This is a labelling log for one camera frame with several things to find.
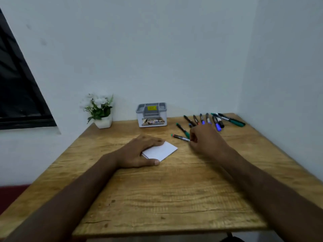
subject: potted plant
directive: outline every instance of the potted plant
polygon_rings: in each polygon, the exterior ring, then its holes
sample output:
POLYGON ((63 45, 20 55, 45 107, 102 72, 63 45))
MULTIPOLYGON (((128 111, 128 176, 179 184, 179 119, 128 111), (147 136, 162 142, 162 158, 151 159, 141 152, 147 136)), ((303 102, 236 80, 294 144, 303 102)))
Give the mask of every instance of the potted plant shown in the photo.
POLYGON ((109 99, 106 96, 97 96, 94 93, 89 93, 86 105, 83 106, 83 110, 91 115, 87 118, 87 122, 89 123, 93 119, 98 128, 109 128, 112 124, 112 101, 113 96, 109 99))

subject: white paper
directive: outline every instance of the white paper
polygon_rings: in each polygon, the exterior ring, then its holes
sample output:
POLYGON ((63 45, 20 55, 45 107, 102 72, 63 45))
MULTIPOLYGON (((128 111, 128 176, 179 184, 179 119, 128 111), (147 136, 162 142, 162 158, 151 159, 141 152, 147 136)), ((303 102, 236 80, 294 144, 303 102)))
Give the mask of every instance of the white paper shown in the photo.
POLYGON ((173 153, 177 147, 170 144, 169 142, 164 142, 161 146, 154 146, 142 152, 142 155, 147 159, 157 159, 162 161, 168 155, 173 153))

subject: wood grain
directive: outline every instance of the wood grain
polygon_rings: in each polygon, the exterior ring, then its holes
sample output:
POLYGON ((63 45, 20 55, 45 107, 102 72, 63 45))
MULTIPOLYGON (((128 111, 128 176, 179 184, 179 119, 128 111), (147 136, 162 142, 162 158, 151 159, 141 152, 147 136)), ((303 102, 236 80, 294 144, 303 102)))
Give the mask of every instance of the wood grain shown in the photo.
MULTIPOLYGON (((113 122, 109 129, 91 125, 0 216, 0 238, 8 236, 33 211, 90 168, 102 154, 114 151, 141 133, 166 139, 178 147, 157 167, 121 169, 108 182, 75 236, 184 233, 266 229, 267 224, 244 194, 187 142, 171 137, 187 130, 182 117, 168 126, 139 128, 137 121, 113 122)), ((220 134, 230 146, 259 168, 323 207, 323 186, 250 125, 224 122, 220 134)))

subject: blue marker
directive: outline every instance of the blue marker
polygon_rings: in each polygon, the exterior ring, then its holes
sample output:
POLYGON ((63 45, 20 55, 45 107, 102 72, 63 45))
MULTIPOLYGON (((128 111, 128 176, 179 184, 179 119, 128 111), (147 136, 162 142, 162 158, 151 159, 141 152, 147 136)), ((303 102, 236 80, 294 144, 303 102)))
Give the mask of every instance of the blue marker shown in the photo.
POLYGON ((204 122, 204 118, 203 118, 203 115, 202 114, 200 114, 200 118, 201 118, 202 125, 204 125, 205 122, 204 122))
POLYGON ((206 117, 206 122, 208 122, 209 124, 212 125, 210 118, 209 118, 209 113, 206 113, 205 117, 206 117))
POLYGON ((219 125, 219 121, 216 118, 216 116, 213 116, 213 121, 214 121, 214 124, 216 125, 216 129, 218 130, 218 132, 220 132, 221 131, 221 127, 219 125))

